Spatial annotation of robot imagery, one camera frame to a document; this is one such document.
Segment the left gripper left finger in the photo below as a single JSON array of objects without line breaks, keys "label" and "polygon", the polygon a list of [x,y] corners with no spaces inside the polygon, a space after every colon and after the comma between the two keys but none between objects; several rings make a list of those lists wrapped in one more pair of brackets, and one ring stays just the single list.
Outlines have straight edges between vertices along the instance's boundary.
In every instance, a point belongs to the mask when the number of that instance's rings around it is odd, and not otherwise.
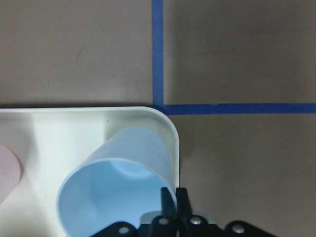
[{"label": "left gripper left finger", "polygon": [[163,216],[176,217],[176,206],[167,187],[160,190],[161,213]]}]

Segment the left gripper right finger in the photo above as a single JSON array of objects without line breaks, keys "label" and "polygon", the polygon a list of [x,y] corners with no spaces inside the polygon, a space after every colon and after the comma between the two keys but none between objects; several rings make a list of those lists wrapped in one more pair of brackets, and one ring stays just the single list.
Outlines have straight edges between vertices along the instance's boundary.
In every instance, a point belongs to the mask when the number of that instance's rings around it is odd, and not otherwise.
[{"label": "left gripper right finger", "polygon": [[193,214],[188,192],[186,188],[176,189],[177,215],[178,217],[188,217]]}]

